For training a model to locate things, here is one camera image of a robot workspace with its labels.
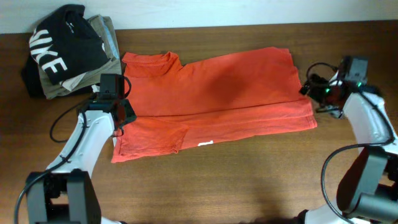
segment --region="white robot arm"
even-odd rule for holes
[[[124,81],[121,75],[102,74],[101,91],[81,104],[76,128],[60,155],[46,171],[32,172],[28,176],[16,204],[15,224],[18,223],[18,209],[24,194],[27,195],[30,224],[124,223],[101,216],[91,183],[94,166],[106,140],[115,130],[123,131],[125,124],[136,119],[134,110],[125,99],[129,91],[124,93]],[[51,199],[61,194],[67,195],[68,204],[53,204]]]
[[[392,223],[398,220],[396,184],[379,184],[383,174],[394,182],[398,181],[397,134],[387,117],[384,100],[377,95],[378,91],[364,86],[367,64],[366,59],[346,57],[330,81],[316,74],[310,76],[311,67],[308,69],[310,81],[306,82],[302,93],[308,93],[324,108],[335,109],[331,110],[335,117],[347,117],[358,144],[338,149],[326,160],[321,186],[327,204],[303,212],[301,222],[304,224]],[[324,182],[328,161],[335,154],[354,148],[359,149],[359,157],[340,182],[337,198],[330,202]]]

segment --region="wood grain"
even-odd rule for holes
[[[86,96],[29,98],[20,78],[29,34],[0,36],[0,222],[11,223],[17,195],[31,171],[43,170],[62,145],[49,139],[54,119]],[[344,55],[369,58],[369,83],[381,88],[386,110],[398,126],[398,21],[285,24],[189,29],[118,30],[120,53],[173,51],[182,63],[263,47],[288,48],[304,80],[313,62],[338,64]],[[328,72],[322,75],[330,77]],[[128,223],[238,223],[257,217],[292,217],[324,204],[320,169],[329,153],[354,143],[347,120],[316,114],[318,128],[256,136],[111,164],[108,141],[93,173],[103,215]],[[68,114],[56,129],[67,138]],[[356,151],[330,164],[327,187],[336,187]],[[25,202],[21,223],[27,223]]]

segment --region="folded t-shirt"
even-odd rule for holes
[[[30,54],[51,84],[103,66],[103,40],[83,18],[83,5],[67,4],[45,18],[29,39]]]
[[[80,74],[80,80],[75,80],[78,77],[74,77],[56,85],[53,85],[51,83],[49,76],[39,66],[40,82],[45,97],[47,99],[52,99],[57,96],[70,95],[74,91],[77,91],[81,88],[97,84],[100,82],[101,74],[122,74],[118,43],[116,41],[116,34],[113,28],[111,18],[109,18],[108,16],[102,17],[101,15],[97,15],[89,18],[88,23],[92,26],[94,31],[103,39],[105,54],[109,58],[108,62],[106,62],[100,68]]]
[[[269,47],[185,66],[172,52],[126,53],[123,62],[138,118],[118,137],[112,162],[317,126],[287,49]]]

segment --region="black cable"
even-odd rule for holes
[[[327,66],[327,67],[331,68],[334,72],[337,72],[338,67],[333,66],[333,65],[330,65],[330,64],[325,63],[325,62],[317,62],[317,63],[314,63],[314,64],[312,64],[311,66],[309,66],[309,68],[307,69],[307,72],[306,72],[305,76],[306,76],[306,78],[307,78],[309,84],[310,84],[312,87],[329,87],[329,83],[328,83],[328,84],[320,84],[320,83],[315,83],[315,82],[311,81],[311,78],[310,78],[310,71],[311,71],[311,69],[312,69],[313,67],[318,66],[318,65]]]
[[[394,131],[393,131],[391,125],[389,124],[387,118],[383,115],[383,113],[380,111],[380,109],[377,107],[377,105],[375,105],[375,104],[374,104],[368,97],[366,97],[361,91],[359,91],[358,93],[359,93],[360,96],[362,96],[362,98],[363,98],[364,100],[366,100],[366,101],[372,106],[372,108],[373,108],[374,110],[376,110],[376,112],[378,113],[378,115],[380,116],[380,118],[383,120],[384,124],[387,126],[390,137],[389,137],[389,139],[388,139],[387,141],[385,141],[385,142],[353,144],[353,145],[350,145],[350,146],[341,147],[341,148],[335,150],[334,152],[332,152],[332,153],[328,156],[328,158],[325,160],[325,162],[323,163],[322,171],[321,171],[321,190],[322,190],[323,198],[325,199],[326,204],[330,207],[330,209],[333,211],[333,213],[335,213],[339,218],[341,218],[342,220],[344,220],[344,221],[346,221],[346,222],[348,222],[348,223],[350,223],[350,224],[354,224],[354,222],[352,222],[351,220],[347,219],[347,218],[344,217],[342,214],[340,214],[340,213],[338,212],[338,210],[331,204],[331,202],[330,202],[330,200],[329,200],[329,198],[328,198],[328,196],[327,196],[327,194],[326,194],[326,188],[325,188],[325,174],[326,174],[326,168],[327,168],[329,162],[331,161],[331,159],[332,159],[335,155],[337,155],[337,154],[339,154],[339,153],[341,153],[341,152],[343,152],[343,151],[345,151],[345,150],[348,150],[348,149],[355,149],[355,148],[359,148],[359,147],[368,147],[368,146],[385,146],[385,145],[388,145],[388,144],[390,144],[390,143],[392,143],[392,142],[395,141],[395,138],[394,138]]]
[[[18,224],[18,213],[19,213],[19,207],[21,205],[22,199],[24,198],[24,195],[26,194],[26,192],[39,180],[43,179],[46,175],[48,175],[49,173],[51,173],[52,171],[58,169],[59,167],[61,167],[62,165],[64,165],[66,162],[68,162],[68,160],[71,158],[71,156],[73,155],[73,153],[76,151],[77,147],[79,146],[79,143],[81,142],[81,140],[83,139],[83,136],[85,134],[86,128],[87,128],[87,117],[86,114],[84,113],[84,111],[79,110],[79,113],[81,113],[82,117],[83,117],[83,126],[81,129],[81,133],[79,135],[79,138],[77,139],[75,145],[73,146],[72,150],[68,153],[68,155],[66,157],[62,158],[62,161],[59,162],[57,165],[45,170],[43,173],[41,173],[39,176],[37,176],[34,180],[32,180],[31,182],[29,182],[28,184],[25,185],[24,189],[22,190],[22,192],[19,194],[19,197],[17,199],[17,203],[15,204],[15,209],[14,209],[14,224]]]
[[[61,118],[63,118],[67,113],[69,113],[71,110],[75,109],[76,107],[78,107],[80,104],[86,102],[88,99],[84,99],[83,101],[80,101],[79,103],[77,103],[76,105],[72,106],[71,108],[67,109],[65,112],[63,112],[55,121],[54,123],[52,123],[51,128],[50,128],[50,139],[56,143],[65,143],[68,141],[68,139],[65,140],[57,140],[53,137],[53,131],[55,128],[55,125],[58,123],[59,120],[61,120]]]
[[[123,78],[125,79],[125,81],[127,81],[127,84],[129,85],[129,90],[127,91],[126,94],[124,94],[124,97],[127,98],[127,96],[130,94],[131,91],[131,82],[127,77],[123,76]]]
[[[317,113],[329,113],[329,112],[332,112],[332,111],[339,111],[340,109],[339,108],[317,108],[317,109],[315,109],[315,112],[317,112]]]

